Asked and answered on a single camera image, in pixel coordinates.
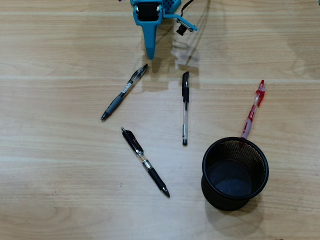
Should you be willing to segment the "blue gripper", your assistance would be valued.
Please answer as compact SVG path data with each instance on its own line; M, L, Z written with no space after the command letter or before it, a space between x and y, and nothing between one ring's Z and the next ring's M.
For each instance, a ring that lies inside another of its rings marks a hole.
M163 21L162 0L131 0L135 24L142 28L146 55L153 60L156 53L157 27Z

